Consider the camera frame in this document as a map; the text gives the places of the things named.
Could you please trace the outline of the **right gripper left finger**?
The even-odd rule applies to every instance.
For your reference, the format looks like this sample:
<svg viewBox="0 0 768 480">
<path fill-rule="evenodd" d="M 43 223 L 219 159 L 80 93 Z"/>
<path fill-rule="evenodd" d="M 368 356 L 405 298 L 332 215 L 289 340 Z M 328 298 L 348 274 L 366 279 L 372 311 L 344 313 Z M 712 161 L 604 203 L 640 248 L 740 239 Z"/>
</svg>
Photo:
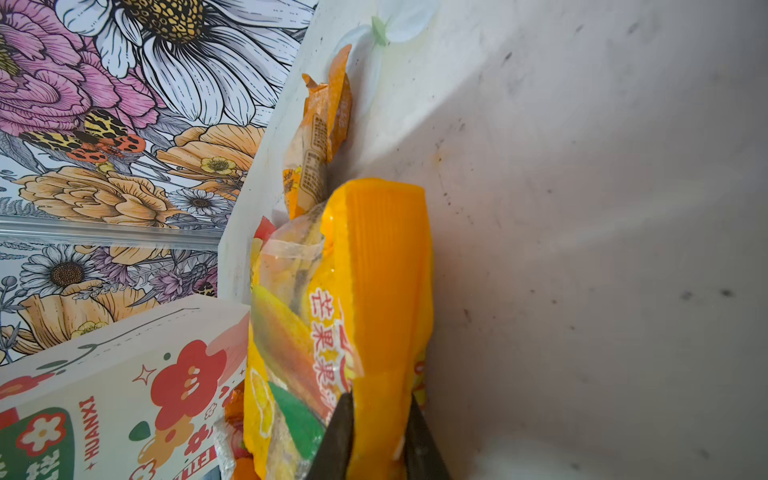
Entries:
<svg viewBox="0 0 768 480">
<path fill-rule="evenodd" d="M 345 480 L 354 441 L 353 394 L 341 395 L 306 480 Z"/>
</svg>

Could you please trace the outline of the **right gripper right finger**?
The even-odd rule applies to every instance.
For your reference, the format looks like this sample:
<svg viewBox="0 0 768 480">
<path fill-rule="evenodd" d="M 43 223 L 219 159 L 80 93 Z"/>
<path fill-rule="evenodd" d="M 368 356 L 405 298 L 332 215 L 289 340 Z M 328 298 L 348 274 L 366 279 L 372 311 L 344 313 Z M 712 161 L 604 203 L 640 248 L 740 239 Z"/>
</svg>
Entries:
<svg viewBox="0 0 768 480">
<path fill-rule="evenodd" d="M 405 432 L 404 458 L 408 480 L 451 479 L 414 395 Z"/>
</svg>

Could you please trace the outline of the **yellow mango snack bag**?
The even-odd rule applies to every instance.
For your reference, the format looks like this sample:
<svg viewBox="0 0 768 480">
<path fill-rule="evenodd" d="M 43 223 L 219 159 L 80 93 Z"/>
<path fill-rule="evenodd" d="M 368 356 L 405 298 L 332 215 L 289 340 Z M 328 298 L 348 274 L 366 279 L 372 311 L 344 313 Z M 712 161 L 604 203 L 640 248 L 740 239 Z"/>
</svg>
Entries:
<svg viewBox="0 0 768 480">
<path fill-rule="evenodd" d="M 432 274 L 423 188 L 381 179 L 345 183 L 255 248 L 244 443 L 260 478 L 306 478 L 344 395 L 353 426 L 341 477 L 405 477 Z"/>
</svg>

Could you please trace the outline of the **white paper gift bag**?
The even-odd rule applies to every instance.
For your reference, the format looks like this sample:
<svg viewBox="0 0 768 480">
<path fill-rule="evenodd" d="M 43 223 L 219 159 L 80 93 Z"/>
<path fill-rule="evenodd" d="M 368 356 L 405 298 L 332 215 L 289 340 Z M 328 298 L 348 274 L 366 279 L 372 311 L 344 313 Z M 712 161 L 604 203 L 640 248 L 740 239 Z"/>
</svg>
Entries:
<svg viewBox="0 0 768 480">
<path fill-rule="evenodd" d="M 249 313 L 190 296 L 3 367 L 2 477 L 211 477 Z"/>
</svg>

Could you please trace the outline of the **orange white snack bag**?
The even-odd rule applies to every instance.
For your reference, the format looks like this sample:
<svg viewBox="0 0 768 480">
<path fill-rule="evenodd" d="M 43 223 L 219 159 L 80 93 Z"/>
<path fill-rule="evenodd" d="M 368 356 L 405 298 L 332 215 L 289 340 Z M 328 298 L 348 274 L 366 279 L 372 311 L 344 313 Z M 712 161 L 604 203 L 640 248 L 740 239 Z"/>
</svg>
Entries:
<svg viewBox="0 0 768 480">
<path fill-rule="evenodd" d="M 258 479 L 254 460 L 244 442 L 244 383 L 224 401 L 223 416 L 213 426 L 221 479 Z"/>
</svg>

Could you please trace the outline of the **small orange snack packet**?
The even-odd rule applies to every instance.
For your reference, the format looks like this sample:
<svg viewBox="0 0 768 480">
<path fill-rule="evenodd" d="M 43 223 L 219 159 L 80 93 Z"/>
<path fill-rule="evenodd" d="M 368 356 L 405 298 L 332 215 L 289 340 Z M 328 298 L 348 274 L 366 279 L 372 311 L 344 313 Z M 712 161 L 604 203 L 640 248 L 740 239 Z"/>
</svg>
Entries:
<svg viewBox="0 0 768 480">
<path fill-rule="evenodd" d="M 325 83 L 302 76 L 307 88 L 303 116 L 283 161 L 283 190 L 291 220 L 328 195 L 327 169 L 347 138 L 353 103 L 346 72 L 349 45 L 333 58 Z"/>
</svg>

